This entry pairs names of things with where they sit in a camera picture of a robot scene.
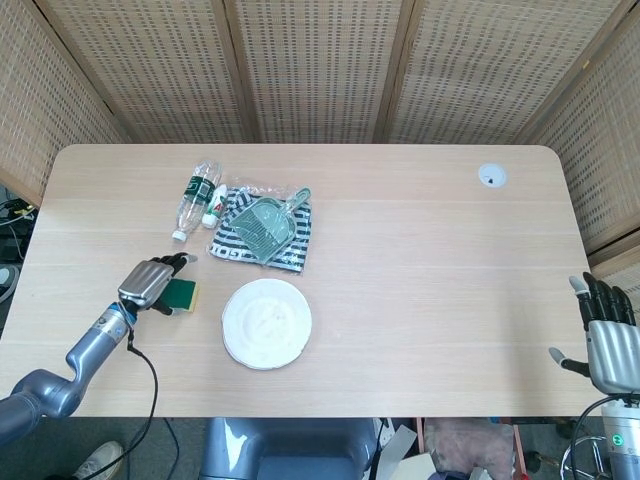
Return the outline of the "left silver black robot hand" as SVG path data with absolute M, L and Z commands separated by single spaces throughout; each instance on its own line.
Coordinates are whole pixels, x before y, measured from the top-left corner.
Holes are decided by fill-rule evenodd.
M 167 316 L 191 312 L 197 297 L 197 284 L 191 280 L 175 280 L 175 276 L 197 260 L 195 255 L 179 252 L 141 261 L 118 288 L 120 307 L 131 317 L 149 309 Z

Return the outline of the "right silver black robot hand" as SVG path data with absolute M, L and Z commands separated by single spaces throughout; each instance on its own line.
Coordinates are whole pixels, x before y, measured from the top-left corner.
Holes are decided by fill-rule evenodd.
M 629 296 L 585 272 L 569 283 L 578 301 L 587 360 L 580 362 L 551 347 L 561 368 L 591 380 L 606 395 L 639 393 L 639 325 Z

